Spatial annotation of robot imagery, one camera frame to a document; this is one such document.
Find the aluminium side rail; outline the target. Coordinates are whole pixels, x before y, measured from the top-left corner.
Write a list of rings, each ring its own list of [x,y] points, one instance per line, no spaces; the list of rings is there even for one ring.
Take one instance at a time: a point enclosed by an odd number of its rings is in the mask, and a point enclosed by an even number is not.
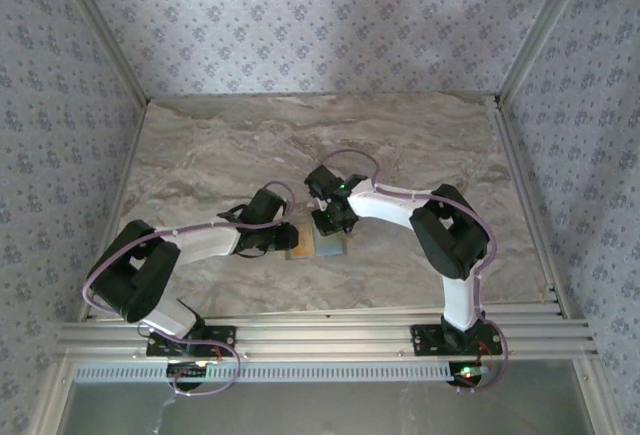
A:
[[[137,146],[140,140],[142,128],[144,125],[144,120],[148,111],[150,102],[147,101],[143,107],[140,109],[139,114],[137,116],[137,120],[134,126],[133,135],[131,141],[128,145],[128,150],[126,153],[124,165],[119,175],[118,185],[115,192],[115,197],[113,203],[111,204],[109,217],[106,222],[105,230],[103,232],[103,236],[98,246],[98,256],[100,256],[110,245],[113,239],[116,237],[118,233],[118,226],[121,217],[121,210],[123,206],[124,195],[126,192],[126,187],[131,171],[131,167],[133,164],[133,159],[135,157]]]
[[[555,260],[553,259],[549,239],[545,233],[542,219],[537,211],[534,190],[526,174],[523,156],[517,147],[515,132],[510,126],[509,117],[504,112],[499,95],[494,97],[494,103],[496,106],[494,118],[497,133],[504,149],[509,171],[514,181],[515,190],[524,213],[532,243],[537,252],[539,264],[545,280],[555,292],[561,315],[564,318],[574,318],[575,315],[564,291],[564,287],[562,286],[562,280]]]

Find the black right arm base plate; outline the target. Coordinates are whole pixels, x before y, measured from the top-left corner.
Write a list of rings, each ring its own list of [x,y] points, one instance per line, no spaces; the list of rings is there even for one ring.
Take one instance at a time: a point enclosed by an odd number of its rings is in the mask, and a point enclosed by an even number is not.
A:
[[[410,327],[415,356],[476,356],[487,349],[489,355],[504,353],[498,331],[482,321],[461,331],[444,319],[439,324]]]

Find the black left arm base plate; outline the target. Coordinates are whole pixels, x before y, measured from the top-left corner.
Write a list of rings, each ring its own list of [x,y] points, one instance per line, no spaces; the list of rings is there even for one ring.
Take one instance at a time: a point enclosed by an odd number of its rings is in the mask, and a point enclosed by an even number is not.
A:
[[[234,326],[203,325],[194,327],[187,334],[186,339],[215,340],[234,347],[235,335],[236,328]],[[231,354],[226,349],[211,345],[177,343],[156,332],[152,332],[148,336],[146,355],[156,357],[231,357]]]

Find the black controller board green light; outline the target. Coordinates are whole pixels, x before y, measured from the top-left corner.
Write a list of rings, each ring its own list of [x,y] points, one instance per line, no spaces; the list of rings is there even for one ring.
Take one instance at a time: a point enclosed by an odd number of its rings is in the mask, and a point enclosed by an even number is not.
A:
[[[482,377],[489,372],[489,368],[479,363],[450,362],[449,370],[452,378],[447,383],[458,391],[474,392]]]

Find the aluminium frame leg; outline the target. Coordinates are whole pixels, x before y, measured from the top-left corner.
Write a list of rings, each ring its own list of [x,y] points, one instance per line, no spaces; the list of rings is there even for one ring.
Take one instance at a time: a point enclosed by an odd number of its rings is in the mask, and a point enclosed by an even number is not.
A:
[[[57,435],[75,375],[75,363],[65,358],[49,367],[28,435]]]
[[[581,358],[573,365],[595,435],[625,435],[602,363]]]

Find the aluminium corner post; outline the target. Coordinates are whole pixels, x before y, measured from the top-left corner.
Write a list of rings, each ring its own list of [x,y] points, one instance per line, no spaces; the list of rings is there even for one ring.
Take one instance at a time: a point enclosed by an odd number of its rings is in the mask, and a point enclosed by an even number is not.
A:
[[[513,102],[514,96],[525,81],[569,2],[570,0],[544,0],[496,94],[497,105],[500,109],[508,107]]]
[[[145,108],[148,99],[133,67],[126,58],[96,0],[73,0],[84,20],[101,45],[124,89],[139,108]]]

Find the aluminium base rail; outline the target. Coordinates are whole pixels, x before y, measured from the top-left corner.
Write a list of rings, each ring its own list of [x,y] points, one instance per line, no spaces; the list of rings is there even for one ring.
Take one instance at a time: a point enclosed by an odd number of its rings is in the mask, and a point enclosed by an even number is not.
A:
[[[507,339],[515,360],[595,358],[588,323],[566,319],[556,304],[493,305],[488,317]],[[211,325],[236,328],[235,348],[246,362],[393,361],[413,358],[410,327],[437,323],[433,308],[401,307],[226,316]],[[141,328],[117,319],[65,323],[56,355],[75,360],[141,361]]]

